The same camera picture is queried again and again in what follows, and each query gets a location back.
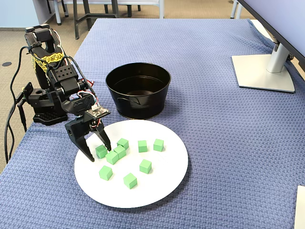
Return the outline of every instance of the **cable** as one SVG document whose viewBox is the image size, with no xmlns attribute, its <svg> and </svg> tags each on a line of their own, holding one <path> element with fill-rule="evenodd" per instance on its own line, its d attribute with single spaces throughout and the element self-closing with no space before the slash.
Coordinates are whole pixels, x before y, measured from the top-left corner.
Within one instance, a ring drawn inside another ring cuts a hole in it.
<svg viewBox="0 0 305 229">
<path fill-rule="evenodd" d="M 57 36 L 57 38 L 58 38 L 58 40 L 59 40 L 59 48 L 61 49 L 63 55 L 65 56 L 66 53 L 65 53 L 65 51 L 63 50 L 63 48 L 62 48 L 62 46 L 61 46 L 61 37 L 60 37 L 59 34 L 56 32 L 56 30 L 53 29 L 53 31 L 55 32 L 55 34 L 56 34 L 56 36 Z"/>
<path fill-rule="evenodd" d="M 98 100 L 98 98 L 96 98 L 91 92 L 88 92 L 88 91 L 79 91 L 79 92 L 77 92 L 77 95 L 78 96 L 81 96 L 80 95 L 80 93 L 84 93 L 84 94 L 90 94 L 90 95 L 92 95 L 93 97 L 94 97 L 94 99 L 95 99 L 95 103 L 94 104 L 98 104 L 98 105 L 100 105 L 99 104 L 99 100 Z"/>
<path fill-rule="evenodd" d="M 92 89 L 92 87 L 91 87 L 90 83 L 88 82 L 87 78 L 84 76 L 84 74 L 82 73 L 80 67 L 78 66 L 78 64 L 76 63 L 76 61 L 75 61 L 71 56 L 67 56 L 67 55 L 63 56 L 62 59 L 61 59 L 61 60 L 59 61 L 59 63 L 57 64 L 57 66 L 54 67 L 54 68 L 52 68 L 52 69 L 56 70 L 56 69 L 60 68 L 60 66 L 61 66 L 62 62 L 64 61 L 64 59 L 70 59 L 70 60 L 75 64 L 75 67 L 77 68 L 77 70 L 78 70 L 78 72 L 80 73 L 81 77 L 84 79 L 84 81 L 85 81 L 85 83 L 87 84 L 88 88 L 90 89 L 90 91 L 92 92 L 92 94 L 94 95 L 94 97 L 97 98 L 96 95 L 95 95 L 95 91 Z"/>
<path fill-rule="evenodd" d="M 288 61 L 292 61 L 294 59 L 295 56 L 292 55 L 292 53 L 289 53 L 287 56 L 287 60 Z"/>
<path fill-rule="evenodd" d="M 90 83 L 90 86 L 91 87 L 93 87 L 93 85 L 94 85 L 94 81 L 92 80 L 92 81 L 90 81 L 90 80 L 87 80 L 88 81 L 88 83 Z"/>
<path fill-rule="evenodd" d="M 16 97 L 15 97 L 15 94 L 14 94 L 14 91 L 13 91 L 13 83 L 14 83 L 14 80 L 19 72 L 19 69 L 20 69 L 20 66 L 21 66 L 21 55 L 22 55 L 22 51 L 24 49 L 27 49 L 29 50 L 28 46 L 23 46 L 20 51 L 19 51 L 19 62 L 18 62 L 18 68 L 10 82 L 10 92 L 13 96 L 13 99 L 14 99 L 14 103 L 10 109 L 10 112 L 9 112 L 9 115 L 6 119 L 6 124 L 5 124 L 5 130 L 4 130 L 4 153 L 5 153 L 5 160 L 6 160 L 6 164 L 9 162 L 9 159 L 11 158 L 11 154 L 12 154 L 12 151 L 13 151 L 13 148 L 14 148 L 14 143 L 15 143 L 15 139 L 14 139 L 14 134 L 13 134 L 13 131 L 11 129 L 11 126 L 10 126 L 10 118 L 12 117 L 14 111 L 15 111 L 15 108 L 16 108 Z M 8 129 L 10 130 L 10 133 L 12 135 L 12 145 L 11 145 L 11 148 L 10 148 L 10 157 L 8 155 L 8 146 L 7 146 L 7 135 L 8 135 Z"/>
<path fill-rule="evenodd" d="M 29 49 L 29 48 L 28 48 L 28 50 L 29 50 L 29 53 L 30 53 L 34 58 L 36 58 L 37 60 L 40 60 L 41 62 L 44 62 L 44 63 L 47 65 L 48 68 L 50 67 L 50 65 L 49 65 L 48 62 L 46 62 L 45 60 L 43 60 L 43 59 L 39 58 L 38 56 L 34 55 L 32 49 Z"/>
</svg>

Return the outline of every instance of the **monitor stand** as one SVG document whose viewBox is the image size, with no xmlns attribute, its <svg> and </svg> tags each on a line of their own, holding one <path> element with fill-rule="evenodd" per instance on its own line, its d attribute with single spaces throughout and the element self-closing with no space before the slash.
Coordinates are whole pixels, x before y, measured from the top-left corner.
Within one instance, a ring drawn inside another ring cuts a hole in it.
<svg viewBox="0 0 305 229">
<path fill-rule="evenodd" d="M 272 54 L 232 56 L 238 85 L 294 93 L 294 84 L 284 66 L 288 55 L 289 51 L 279 44 Z"/>
</svg>

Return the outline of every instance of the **green block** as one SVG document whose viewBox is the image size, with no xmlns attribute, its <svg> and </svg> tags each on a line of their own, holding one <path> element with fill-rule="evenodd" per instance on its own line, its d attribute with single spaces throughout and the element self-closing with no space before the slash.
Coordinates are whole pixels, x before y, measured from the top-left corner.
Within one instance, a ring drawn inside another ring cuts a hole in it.
<svg viewBox="0 0 305 229">
<path fill-rule="evenodd" d="M 146 141 L 138 141 L 139 153 L 147 152 L 147 144 Z"/>
<path fill-rule="evenodd" d="M 163 141 L 163 140 L 156 139 L 155 142 L 154 142 L 154 144 L 153 144 L 153 149 L 156 150 L 156 151 L 162 152 L 162 150 L 163 150 L 163 144 L 164 144 L 164 141 Z"/>
<path fill-rule="evenodd" d="M 128 141 L 124 138 L 121 138 L 118 142 L 117 142 L 118 146 L 123 146 L 125 149 L 128 149 L 129 144 Z"/>
<path fill-rule="evenodd" d="M 152 163 L 148 160 L 143 159 L 143 161 L 140 164 L 140 171 L 148 174 L 151 168 L 152 168 Z"/>
<path fill-rule="evenodd" d="M 104 180 L 109 180 L 112 176 L 112 169 L 108 166 L 103 166 L 103 168 L 100 169 L 99 174 L 100 178 Z"/>
<path fill-rule="evenodd" d="M 133 188 L 138 182 L 137 182 L 137 178 L 132 174 L 128 174 L 127 176 L 125 176 L 124 178 L 124 184 L 129 188 Z"/>
<path fill-rule="evenodd" d="M 110 151 L 109 153 L 106 154 L 106 160 L 110 164 L 114 165 L 119 160 L 119 155 L 114 151 Z"/>
<path fill-rule="evenodd" d="M 96 155 L 99 157 L 99 158 L 103 158 L 106 156 L 107 154 L 107 149 L 104 145 L 101 145 L 99 147 L 96 147 L 95 148 L 95 151 L 96 151 Z"/>
<path fill-rule="evenodd" d="M 126 156 L 126 149 L 123 146 L 118 146 L 114 149 L 114 151 L 118 154 L 119 159 Z"/>
</svg>

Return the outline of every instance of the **yellow tape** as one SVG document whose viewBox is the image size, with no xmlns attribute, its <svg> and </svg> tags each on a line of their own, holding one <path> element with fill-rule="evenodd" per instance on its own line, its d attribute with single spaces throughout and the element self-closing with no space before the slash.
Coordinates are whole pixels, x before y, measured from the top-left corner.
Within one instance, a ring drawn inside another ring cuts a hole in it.
<svg viewBox="0 0 305 229">
<path fill-rule="evenodd" d="M 45 62 L 47 63 L 51 63 L 51 62 L 57 62 L 60 61 L 63 58 L 63 53 L 54 53 L 51 56 L 44 56 L 41 59 L 43 59 Z M 36 72 L 36 64 L 37 63 L 42 69 L 43 71 L 46 73 L 47 72 L 47 67 L 46 67 L 46 63 L 36 59 L 35 57 L 32 56 L 32 65 L 34 67 L 34 70 Z"/>
</svg>

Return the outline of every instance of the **blue tablecloth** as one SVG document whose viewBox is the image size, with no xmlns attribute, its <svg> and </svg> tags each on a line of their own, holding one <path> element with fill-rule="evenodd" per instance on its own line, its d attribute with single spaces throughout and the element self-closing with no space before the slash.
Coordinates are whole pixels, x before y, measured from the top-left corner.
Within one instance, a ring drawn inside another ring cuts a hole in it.
<svg viewBox="0 0 305 229">
<path fill-rule="evenodd" d="M 272 48 L 249 20 L 98 19 L 75 59 L 112 111 L 104 124 L 125 120 L 105 85 L 113 68 L 164 67 L 172 82 L 152 121 L 183 140 L 187 173 L 149 206 L 104 206 L 76 182 L 78 149 L 64 123 L 32 124 L 0 176 L 0 228 L 293 228 L 305 184 L 305 83 L 289 62 L 295 94 L 239 88 L 231 58 Z"/>
</svg>

